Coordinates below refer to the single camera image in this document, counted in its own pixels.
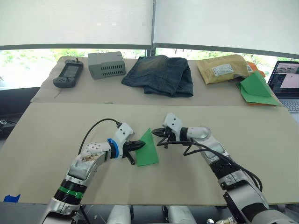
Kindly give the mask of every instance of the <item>laptop keyboard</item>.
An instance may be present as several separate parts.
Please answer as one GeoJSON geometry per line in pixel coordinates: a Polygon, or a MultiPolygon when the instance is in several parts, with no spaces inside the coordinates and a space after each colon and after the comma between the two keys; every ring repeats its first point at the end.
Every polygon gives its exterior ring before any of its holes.
{"type": "Polygon", "coordinates": [[[289,112],[299,113],[298,101],[281,101],[281,103],[289,110],[289,112]]]}

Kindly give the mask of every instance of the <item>laptop screen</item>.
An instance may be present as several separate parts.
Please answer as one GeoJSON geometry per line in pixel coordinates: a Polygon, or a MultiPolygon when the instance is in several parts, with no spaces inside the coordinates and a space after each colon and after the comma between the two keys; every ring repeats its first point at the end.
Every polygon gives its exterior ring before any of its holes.
{"type": "Polygon", "coordinates": [[[299,98],[299,62],[278,61],[268,85],[278,98],[299,98]]]}

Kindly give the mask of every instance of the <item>beige tabletop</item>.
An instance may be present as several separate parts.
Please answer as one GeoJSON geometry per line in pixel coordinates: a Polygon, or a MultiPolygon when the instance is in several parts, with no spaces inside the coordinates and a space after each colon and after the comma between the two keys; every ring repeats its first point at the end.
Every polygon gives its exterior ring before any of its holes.
{"type": "MultiPolygon", "coordinates": [[[[239,80],[206,85],[197,68],[196,61],[188,61],[191,69],[194,93],[194,96],[190,98],[170,98],[156,94],[147,95],[143,93],[142,87],[129,87],[121,84],[121,80],[124,76],[94,80],[88,70],[86,57],[79,58],[79,60],[84,63],[84,68],[77,85],[70,89],[59,89],[54,86],[52,80],[59,76],[66,59],[75,58],[61,57],[31,102],[198,106],[247,105],[235,85],[236,82],[240,82],[239,80]]],[[[125,59],[124,61],[126,72],[128,72],[137,59],[125,59]]]]}
{"type": "MultiPolygon", "coordinates": [[[[298,125],[283,107],[73,103],[31,103],[0,150],[0,198],[21,194],[20,202],[47,203],[96,121],[126,122],[137,140],[147,128],[161,127],[169,112],[183,126],[210,127],[232,158],[260,177],[269,203],[299,202],[298,125]]],[[[113,123],[103,123],[87,142],[106,141],[115,131],[113,123]]],[[[184,148],[156,147],[159,163],[149,166],[127,159],[104,163],[82,203],[224,205],[209,166],[200,154],[183,156],[184,148]]]]}

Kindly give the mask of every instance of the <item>blue ring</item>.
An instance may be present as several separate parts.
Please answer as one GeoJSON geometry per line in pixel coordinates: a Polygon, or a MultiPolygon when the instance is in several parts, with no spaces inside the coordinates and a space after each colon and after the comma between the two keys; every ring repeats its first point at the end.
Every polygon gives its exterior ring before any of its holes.
{"type": "Polygon", "coordinates": [[[117,158],[118,155],[119,155],[119,152],[118,152],[118,146],[117,146],[116,142],[113,139],[107,139],[107,140],[108,140],[109,143],[112,143],[114,145],[115,150],[116,150],[116,156],[115,156],[115,158],[117,158]]]}

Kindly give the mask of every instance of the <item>green paper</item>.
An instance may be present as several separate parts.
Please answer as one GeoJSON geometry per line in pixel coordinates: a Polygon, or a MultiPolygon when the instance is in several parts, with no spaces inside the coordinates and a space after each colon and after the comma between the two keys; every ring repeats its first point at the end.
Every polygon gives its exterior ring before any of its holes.
{"type": "Polygon", "coordinates": [[[280,106],[279,102],[277,102],[277,100],[274,99],[272,96],[271,97],[261,97],[261,96],[251,95],[245,91],[245,89],[243,88],[242,85],[238,84],[238,87],[240,88],[243,98],[248,103],[270,104],[270,105],[280,106]]]}
{"type": "Polygon", "coordinates": [[[240,82],[240,84],[250,95],[272,97],[269,86],[258,71],[253,72],[248,78],[240,82]]]}
{"type": "Polygon", "coordinates": [[[140,140],[144,141],[145,145],[142,148],[135,151],[137,165],[145,166],[159,163],[155,143],[153,141],[153,136],[151,135],[150,128],[143,134],[140,140]]]}

